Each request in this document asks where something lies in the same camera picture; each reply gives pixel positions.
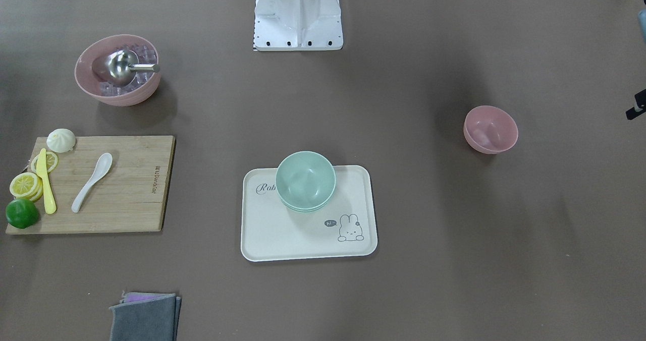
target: wooden cutting board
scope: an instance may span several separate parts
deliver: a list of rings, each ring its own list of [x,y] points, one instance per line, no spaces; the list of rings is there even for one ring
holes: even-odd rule
[[[30,158],[46,147],[36,139]],[[85,197],[78,213],[72,201],[90,179],[99,156],[109,152],[113,166]],[[173,136],[76,137],[71,152],[58,153],[58,166],[49,174],[57,210],[44,212],[26,229],[7,226],[7,234],[129,233],[160,231],[175,152]]]

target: folded towel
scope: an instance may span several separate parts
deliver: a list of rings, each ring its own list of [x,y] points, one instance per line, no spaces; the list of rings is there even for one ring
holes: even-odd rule
[[[110,341],[175,341],[181,297],[175,293],[130,292],[112,306]]]

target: lime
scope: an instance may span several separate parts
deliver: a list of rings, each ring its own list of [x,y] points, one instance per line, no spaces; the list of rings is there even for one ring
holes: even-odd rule
[[[24,229],[38,221],[38,210],[32,201],[17,198],[7,205],[7,222],[14,228]]]

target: bowl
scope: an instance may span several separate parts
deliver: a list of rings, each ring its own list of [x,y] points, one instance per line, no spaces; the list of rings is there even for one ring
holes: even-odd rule
[[[105,56],[106,54],[115,52],[117,47],[122,47],[124,44],[128,46],[132,46],[134,44],[139,46],[146,45],[151,49],[154,49],[155,54],[157,55],[157,63],[159,63],[159,53],[157,52],[157,49],[152,45],[152,43],[143,37],[135,35],[115,35],[106,37],[93,43],[83,51],[78,60],[76,60],[76,65],[74,66],[74,79],[76,79],[76,84],[78,84],[81,90],[85,91],[85,93],[91,97],[94,97],[94,99],[114,106],[130,106],[139,104],[140,102],[148,99],[152,93],[157,90],[159,81],[162,78],[159,72],[152,74],[148,81],[129,93],[123,93],[122,95],[116,96],[103,96],[101,94],[101,89],[99,89],[99,83],[101,81],[92,71],[92,62],[100,56]]]
[[[298,212],[321,209],[336,186],[334,167],[316,152],[305,150],[288,155],[276,171],[276,191],[281,201]]]
[[[514,119],[502,109],[482,105],[471,109],[464,120],[464,137],[473,149],[497,154],[512,148],[518,140]]]

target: scoop handle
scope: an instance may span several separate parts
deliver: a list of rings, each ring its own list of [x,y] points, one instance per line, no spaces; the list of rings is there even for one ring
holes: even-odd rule
[[[132,64],[128,68],[130,71],[159,72],[159,64]]]

